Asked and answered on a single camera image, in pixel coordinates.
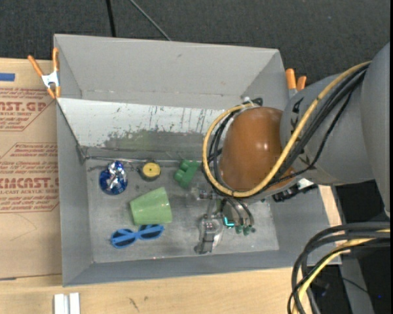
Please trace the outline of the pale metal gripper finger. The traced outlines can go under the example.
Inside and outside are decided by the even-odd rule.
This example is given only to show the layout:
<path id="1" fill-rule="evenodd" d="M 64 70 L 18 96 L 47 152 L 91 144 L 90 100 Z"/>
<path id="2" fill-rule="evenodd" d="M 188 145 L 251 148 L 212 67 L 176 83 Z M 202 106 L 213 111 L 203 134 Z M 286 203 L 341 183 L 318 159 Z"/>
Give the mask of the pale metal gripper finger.
<path id="1" fill-rule="evenodd" d="M 204 188 L 193 187 L 191 189 L 191 195 L 196 201 L 205 200 L 216 200 L 217 195 L 213 191 L 206 190 Z"/>
<path id="2" fill-rule="evenodd" d="M 199 224 L 199 239 L 194 250 L 197 254 L 208 254 L 216 248 L 221 241 L 223 225 L 216 218 L 202 218 Z"/>

